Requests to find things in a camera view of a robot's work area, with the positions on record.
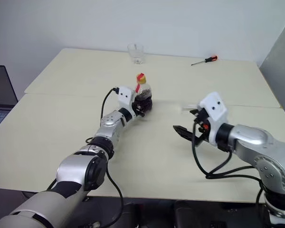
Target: screwdriver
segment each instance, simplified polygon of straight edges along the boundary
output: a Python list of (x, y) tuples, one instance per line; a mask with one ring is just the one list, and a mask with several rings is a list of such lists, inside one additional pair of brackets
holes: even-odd
[(213, 61), (216, 61), (217, 59), (218, 59), (218, 56), (211, 56), (210, 58), (206, 58), (204, 61), (193, 63), (193, 64), (191, 64), (191, 66), (199, 64), (199, 63), (213, 62)]

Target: clear plastic object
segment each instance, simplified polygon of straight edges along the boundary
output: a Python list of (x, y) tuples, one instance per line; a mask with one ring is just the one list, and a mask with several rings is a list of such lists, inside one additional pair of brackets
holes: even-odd
[(143, 45), (129, 44), (128, 51), (133, 63), (142, 64), (144, 62)]

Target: screwdriver shaft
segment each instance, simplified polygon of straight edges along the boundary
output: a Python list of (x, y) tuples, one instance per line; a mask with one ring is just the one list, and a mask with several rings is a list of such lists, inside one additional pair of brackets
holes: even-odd
[(197, 65), (197, 64), (199, 64), (199, 63), (204, 63), (205, 61), (200, 61), (200, 62), (197, 62), (197, 63), (193, 63), (193, 64), (191, 64), (191, 66), (193, 66), (193, 65)]

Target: robotic arm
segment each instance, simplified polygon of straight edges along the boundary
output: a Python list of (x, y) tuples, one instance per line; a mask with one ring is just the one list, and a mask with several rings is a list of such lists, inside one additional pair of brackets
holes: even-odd
[[(207, 141), (218, 149), (236, 154), (259, 172), (265, 203), (272, 224), (285, 224), (285, 143), (272, 137), (265, 130), (227, 123), (228, 111), (218, 95), (213, 92), (205, 97), (197, 109), (190, 111), (200, 125), (196, 145)], [(183, 138), (192, 139), (192, 133), (181, 126), (174, 126)]]
[[(120, 133), (137, 115), (144, 115), (134, 102), (134, 90), (121, 86), (116, 92), (120, 108), (101, 119), (100, 128), (88, 145), (61, 162), (56, 186), (37, 193), (3, 217), (0, 228), (64, 227), (88, 192), (104, 182), (107, 163), (114, 155)], [(145, 110), (150, 110), (151, 99), (144, 105)]]

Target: gray wall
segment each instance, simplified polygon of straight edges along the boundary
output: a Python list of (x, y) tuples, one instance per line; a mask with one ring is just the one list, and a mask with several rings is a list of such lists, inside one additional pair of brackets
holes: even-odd
[(285, 110), (285, 29), (275, 42), (260, 70)]

